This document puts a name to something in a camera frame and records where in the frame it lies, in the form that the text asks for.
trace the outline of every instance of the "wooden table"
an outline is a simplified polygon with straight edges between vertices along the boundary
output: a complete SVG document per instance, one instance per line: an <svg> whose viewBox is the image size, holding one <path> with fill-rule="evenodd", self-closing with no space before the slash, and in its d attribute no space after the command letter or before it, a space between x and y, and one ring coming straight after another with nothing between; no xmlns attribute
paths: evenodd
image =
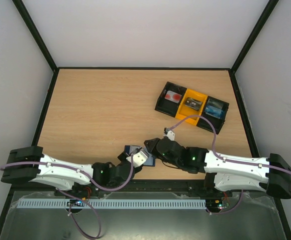
<svg viewBox="0 0 291 240"><path fill-rule="evenodd" d="M230 103L216 139L218 152L250 157L250 149L226 70L112 70L61 69L59 71L38 146L51 157L73 163L113 162L125 145L141 145L162 138L164 127L179 120L155 111L166 82ZM174 130L182 146L211 148L213 134L183 123ZM197 180L157 160L134 179Z"/></svg>

